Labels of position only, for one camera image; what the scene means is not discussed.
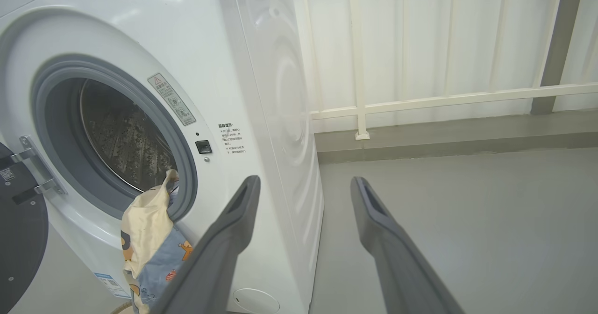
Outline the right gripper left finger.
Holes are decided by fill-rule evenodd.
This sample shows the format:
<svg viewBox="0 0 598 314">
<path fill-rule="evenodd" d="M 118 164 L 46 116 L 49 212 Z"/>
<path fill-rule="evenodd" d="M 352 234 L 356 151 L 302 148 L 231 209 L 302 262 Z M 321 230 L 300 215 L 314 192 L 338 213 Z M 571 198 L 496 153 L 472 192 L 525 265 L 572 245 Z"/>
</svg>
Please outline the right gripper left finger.
<svg viewBox="0 0 598 314">
<path fill-rule="evenodd" d="M 193 248 L 152 314 L 224 314 L 238 256 L 256 222 L 261 180 L 248 176 Z"/>
</svg>

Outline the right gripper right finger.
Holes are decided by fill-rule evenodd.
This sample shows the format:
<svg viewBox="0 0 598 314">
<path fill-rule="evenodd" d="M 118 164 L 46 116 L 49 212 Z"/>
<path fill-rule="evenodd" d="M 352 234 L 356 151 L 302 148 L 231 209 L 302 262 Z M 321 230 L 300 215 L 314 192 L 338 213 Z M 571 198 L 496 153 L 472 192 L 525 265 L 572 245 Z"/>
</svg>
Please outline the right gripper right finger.
<svg viewBox="0 0 598 314">
<path fill-rule="evenodd" d="M 464 311 L 405 229 L 363 177 L 350 193 L 362 246 L 371 254 L 389 314 L 463 314 Z"/>
</svg>

